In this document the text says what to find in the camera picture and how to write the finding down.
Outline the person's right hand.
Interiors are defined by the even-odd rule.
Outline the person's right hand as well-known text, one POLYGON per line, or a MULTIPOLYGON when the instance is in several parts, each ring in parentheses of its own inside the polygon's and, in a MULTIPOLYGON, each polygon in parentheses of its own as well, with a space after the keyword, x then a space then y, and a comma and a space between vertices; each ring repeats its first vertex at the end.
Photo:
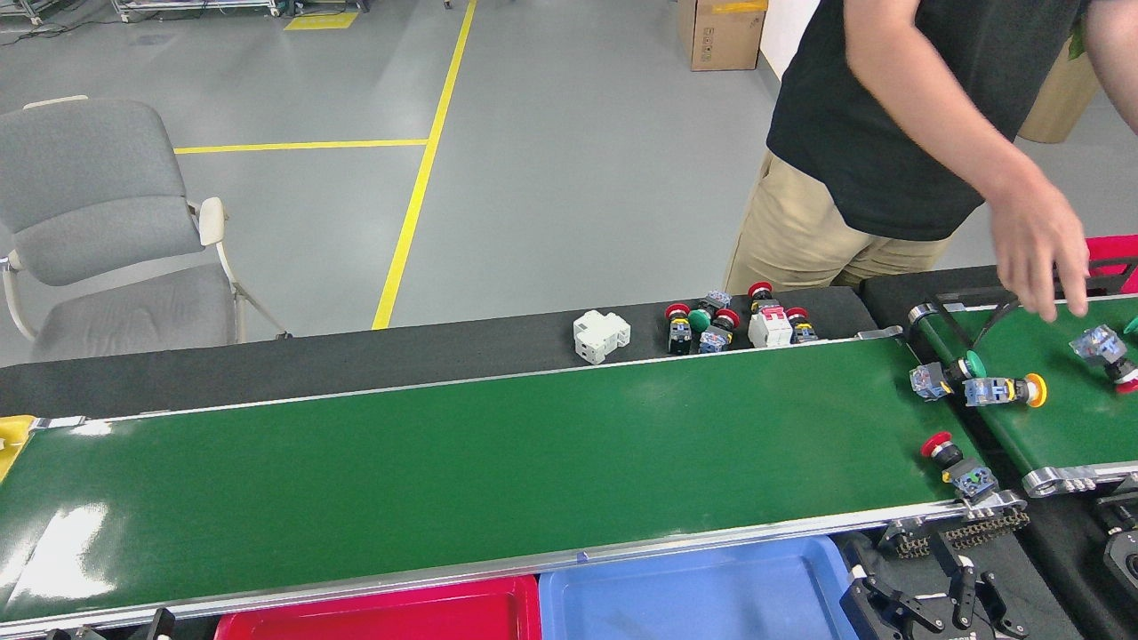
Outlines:
POLYGON ((1056 320, 1055 288, 1072 315, 1088 312, 1089 251, 1085 224, 1061 190, 1033 164, 988 195, 1000 284, 1045 323, 1056 320))

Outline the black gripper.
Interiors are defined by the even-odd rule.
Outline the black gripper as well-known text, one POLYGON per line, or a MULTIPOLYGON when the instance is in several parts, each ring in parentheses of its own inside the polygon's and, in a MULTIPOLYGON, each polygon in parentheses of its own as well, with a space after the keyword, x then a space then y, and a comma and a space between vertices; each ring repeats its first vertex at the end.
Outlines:
POLYGON ((869 566, 869 547, 858 539, 843 542, 850 563, 850 586, 840 604, 853 632, 861 639, 1028 639, 1025 620, 1012 607, 993 572, 979 572, 962 563, 951 575, 951 625, 910 593, 890 586, 869 566))

